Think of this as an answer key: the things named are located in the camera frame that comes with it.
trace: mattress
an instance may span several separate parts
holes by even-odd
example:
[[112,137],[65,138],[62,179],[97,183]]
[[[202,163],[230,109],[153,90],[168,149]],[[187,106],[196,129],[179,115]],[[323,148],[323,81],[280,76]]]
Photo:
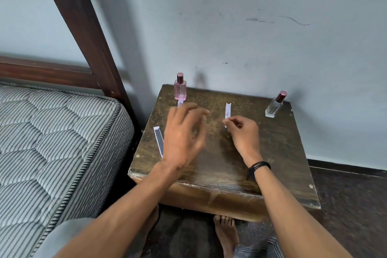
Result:
[[31,257],[60,223],[95,218],[133,137],[109,97],[0,84],[0,257]]

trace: metallic pink cap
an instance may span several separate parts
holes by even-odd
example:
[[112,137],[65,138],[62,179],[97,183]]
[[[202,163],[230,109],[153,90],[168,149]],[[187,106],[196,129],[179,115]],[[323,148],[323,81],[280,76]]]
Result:
[[179,84],[182,84],[184,82],[184,75],[183,75],[183,73],[177,73],[177,82]]
[[285,91],[279,92],[279,94],[278,94],[278,96],[277,96],[277,98],[276,98],[276,101],[277,101],[278,103],[281,103],[281,102],[285,99],[285,97],[286,97],[287,94],[288,94],[288,93],[286,93]]

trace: bracelet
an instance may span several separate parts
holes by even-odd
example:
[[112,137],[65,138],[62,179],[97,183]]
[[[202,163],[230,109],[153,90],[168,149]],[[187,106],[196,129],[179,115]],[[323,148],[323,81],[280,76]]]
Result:
[[267,167],[271,170],[271,166],[270,166],[270,164],[269,164],[268,162],[266,162],[266,161],[259,161],[259,162],[255,163],[255,164],[253,164],[253,165],[249,168],[249,173],[247,174],[247,179],[249,179],[249,177],[254,176],[254,172],[255,172],[258,168],[260,168],[260,167],[262,167],[262,166],[267,166]]

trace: clear perfume bottle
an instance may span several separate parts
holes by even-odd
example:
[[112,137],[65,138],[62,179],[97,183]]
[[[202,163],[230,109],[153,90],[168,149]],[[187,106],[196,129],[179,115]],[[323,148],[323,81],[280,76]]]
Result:
[[185,100],[187,98],[187,82],[183,78],[183,73],[177,73],[175,81],[175,99]]
[[269,104],[269,106],[265,110],[265,115],[267,117],[273,118],[276,115],[277,111],[283,105],[282,101],[285,99],[287,94],[288,93],[286,93],[285,91],[281,91],[281,92],[279,92],[277,97],[274,97],[271,100],[271,103]]

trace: wall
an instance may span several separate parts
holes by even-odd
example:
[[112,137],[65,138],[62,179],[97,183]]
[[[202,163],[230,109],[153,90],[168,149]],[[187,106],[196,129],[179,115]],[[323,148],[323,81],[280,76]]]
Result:
[[[52,1],[6,1],[0,52],[84,63]],[[387,169],[387,0],[94,3],[143,124],[179,71],[188,86],[265,97],[284,89],[307,157]]]

